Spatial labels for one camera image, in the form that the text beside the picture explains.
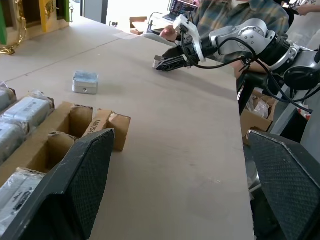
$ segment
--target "laptop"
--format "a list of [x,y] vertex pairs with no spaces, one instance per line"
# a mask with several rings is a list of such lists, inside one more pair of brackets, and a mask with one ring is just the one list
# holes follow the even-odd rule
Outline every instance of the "laptop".
[[170,13],[163,16],[163,18],[174,22],[179,15],[193,12],[198,7],[197,2],[196,0],[172,0]]

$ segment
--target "plaid shirt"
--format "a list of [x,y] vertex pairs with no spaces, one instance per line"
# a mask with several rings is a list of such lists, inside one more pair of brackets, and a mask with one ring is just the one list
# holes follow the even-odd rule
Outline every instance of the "plaid shirt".
[[[188,16],[199,31],[201,37],[226,26],[238,26],[249,19],[263,20],[268,30],[286,37],[289,29],[289,16],[286,11],[273,0],[249,0],[232,8],[231,0],[200,0],[199,7]],[[245,52],[237,52],[226,56],[215,55],[212,59],[224,63]]]

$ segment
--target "black cable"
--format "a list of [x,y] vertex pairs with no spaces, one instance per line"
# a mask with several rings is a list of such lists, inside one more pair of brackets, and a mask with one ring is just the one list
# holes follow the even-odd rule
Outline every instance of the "black cable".
[[266,72],[266,74],[268,75],[267,79],[266,79],[266,83],[265,83],[265,88],[266,90],[268,91],[268,93],[271,95],[271,97],[273,97],[274,99],[278,100],[279,102],[285,102],[283,99],[277,97],[276,95],[274,95],[269,87],[268,87],[268,82],[269,82],[269,79],[271,79],[274,83],[274,85],[276,86],[276,88],[279,90],[279,92],[282,94],[282,96],[289,102],[291,103],[292,105],[308,112],[308,113],[312,113],[313,111],[311,109],[307,109],[303,106],[300,106],[299,104],[295,103],[292,99],[290,99],[285,93],[284,91],[281,89],[281,87],[279,86],[277,80],[275,80],[274,76],[271,74],[271,72],[268,70],[268,68],[262,63],[260,62],[258,59],[255,60]]
[[241,39],[238,39],[238,38],[236,38],[236,37],[229,37],[229,38],[227,38],[226,40],[224,40],[224,41],[218,46],[217,49],[220,49],[226,42],[229,42],[229,41],[236,41],[236,42],[238,42],[238,43],[243,44],[246,48],[248,48],[248,49],[250,50],[250,52],[252,53],[254,59],[257,57],[256,51],[255,51],[249,44],[247,44],[245,41],[243,41],[243,40],[241,40]]
[[[256,61],[256,62],[265,70],[266,74],[268,75],[268,77],[266,78],[266,82],[265,82],[265,88],[266,88],[266,90],[268,91],[268,93],[269,93],[274,99],[278,100],[279,102],[283,102],[283,103],[291,103],[292,105],[294,105],[294,106],[296,106],[296,107],[298,107],[298,108],[300,108],[300,109],[302,109],[302,110],[304,110],[304,111],[306,111],[306,112],[308,112],[308,113],[310,113],[310,114],[313,112],[311,109],[307,109],[307,108],[305,108],[305,107],[303,107],[303,106],[300,106],[299,104],[297,104],[297,102],[301,102],[301,101],[304,101],[304,100],[312,97],[313,95],[315,95],[317,92],[320,91],[320,87],[319,87],[317,90],[315,90],[313,93],[311,93],[311,94],[309,94],[309,95],[306,95],[306,96],[304,96],[304,97],[301,98],[301,99],[296,99],[296,100],[290,99],[290,98],[284,93],[284,91],[282,90],[282,88],[279,86],[277,80],[274,78],[274,76],[271,74],[271,72],[268,70],[268,68],[267,68],[263,63],[261,63],[261,62],[257,59],[257,55],[256,55],[255,50],[254,50],[250,45],[248,45],[246,42],[244,42],[243,40],[238,39],[238,38],[236,38],[236,37],[230,37],[230,38],[224,40],[224,41],[218,46],[217,49],[221,48],[221,47],[222,47],[226,42],[228,42],[228,41],[236,41],[236,42],[239,42],[239,43],[243,44],[245,47],[247,47],[247,48],[251,51],[253,57],[243,57],[243,56],[242,56],[242,57],[236,58],[236,59],[234,59],[234,60],[231,60],[231,61],[229,61],[229,62],[220,64],[220,65],[218,65],[218,66],[201,66],[201,65],[198,65],[197,63],[195,63],[195,62],[193,61],[193,59],[191,58],[191,56],[188,54],[188,52],[187,52],[187,50],[186,50],[186,47],[185,47],[185,43],[184,43],[184,35],[185,35],[185,32],[184,32],[184,31],[181,31],[181,46],[182,46],[182,50],[183,50],[184,55],[185,55],[186,58],[188,59],[188,61],[189,61],[193,66],[195,66],[195,67],[197,67],[197,68],[200,68],[200,69],[218,69],[218,68],[224,67],[224,66],[226,66],[226,65],[229,65],[229,64],[231,64],[231,63],[234,63],[234,62],[236,62],[236,61],[239,61],[239,60],[250,59],[250,62],[249,62],[249,64],[248,64],[248,66],[250,66],[250,63]],[[277,97],[276,95],[274,95],[274,94],[270,91],[270,89],[269,89],[269,87],[268,87],[269,79],[271,79],[271,80],[273,81],[274,85],[276,86],[276,88],[278,89],[278,91],[282,94],[282,96],[283,96],[285,99],[281,99],[281,98]]]
[[290,98],[291,99],[294,98],[294,90],[292,88],[290,88]]
[[309,89],[309,90],[306,92],[306,96],[307,96],[309,93],[311,93],[311,91],[312,91],[313,89],[314,89],[314,88]]
[[224,67],[224,66],[227,66],[229,64],[232,64],[234,62],[237,62],[237,61],[240,61],[240,60],[245,60],[247,59],[247,57],[245,56],[242,56],[242,57],[239,57],[239,58],[236,58],[236,59],[233,59],[231,61],[228,61],[228,62],[225,62],[223,64],[220,64],[218,66],[201,66],[197,63],[195,63],[195,61],[191,58],[191,56],[189,55],[189,53],[187,52],[186,50],[186,47],[185,47],[185,42],[184,42],[184,35],[185,35],[185,32],[184,31],[181,31],[181,46],[182,46],[182,51],[183,51],[183,54],[186,56],[186,58],[188,59],[188,61],[195,67],[199,68],[199,69],[218,69],[218,68],[221,68],[221,67]]

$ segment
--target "green panel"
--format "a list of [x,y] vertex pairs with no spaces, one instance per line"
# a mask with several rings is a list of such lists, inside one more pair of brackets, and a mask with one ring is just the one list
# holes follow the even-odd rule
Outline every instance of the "green panel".
[[8,37],[7,26],[6,26],[5,16],[2,10],[2,5],[0,0],[0,44],[6,45],[7,37]]
[[64,1],[64,13],[63,18],[64,20],[69,23],[70,22],[70,6],[69,6],[69,0],[63,0]]

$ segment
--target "foam-wrapped package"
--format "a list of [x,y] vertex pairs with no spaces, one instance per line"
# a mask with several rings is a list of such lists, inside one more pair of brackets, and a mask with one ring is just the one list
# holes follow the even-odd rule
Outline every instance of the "foam-wrapped package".
[[2,118],[28,123],[29,129],[38,127],[53,111],[49,100],[26,96],[2,114]]
[[17,168],[0,188],[0,239],[44,176],[41,172]]
[[0,112],[5,110],[17,100],[17,97],[11,89],[3,87],[0,84]]
[[0,165],[25,141],[27,128],[23,122],[0,119]]

